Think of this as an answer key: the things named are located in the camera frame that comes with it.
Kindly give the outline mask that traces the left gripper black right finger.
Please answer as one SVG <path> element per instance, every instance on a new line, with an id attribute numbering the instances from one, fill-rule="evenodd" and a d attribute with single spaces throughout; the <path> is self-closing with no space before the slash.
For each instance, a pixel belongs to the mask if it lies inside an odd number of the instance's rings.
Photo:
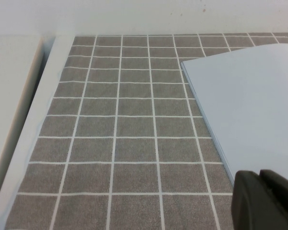
<path id="1" fill-rule="evenodd" d="M 267 186 L 276 207 L 288 223 L 288 179 L 268 169 L 260 170 L 259 177 Z"/>

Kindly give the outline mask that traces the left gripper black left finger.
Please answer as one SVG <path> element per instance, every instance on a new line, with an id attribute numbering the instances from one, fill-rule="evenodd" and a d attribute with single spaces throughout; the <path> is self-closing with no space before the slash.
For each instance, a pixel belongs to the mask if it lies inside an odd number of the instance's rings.
<path id="1" fill-rule="evenodd" d="M 232 196 L 234 229 L 288 230 L 288 223 L 259 174 L 238 171 L 235 175 Z"/>

